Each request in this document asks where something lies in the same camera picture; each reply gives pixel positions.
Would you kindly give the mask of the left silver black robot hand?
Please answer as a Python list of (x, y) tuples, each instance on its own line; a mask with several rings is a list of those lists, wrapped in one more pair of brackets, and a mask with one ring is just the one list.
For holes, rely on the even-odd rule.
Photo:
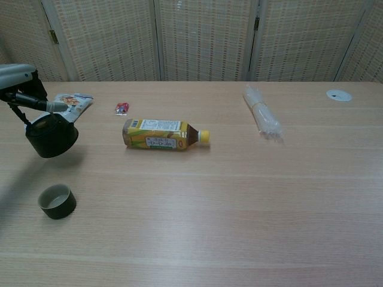
[(30, 64), (1, 65), (1, 100), (10, 105), (44, 112), (63, 112), (68, 105), (49, 102), (37, 69)]

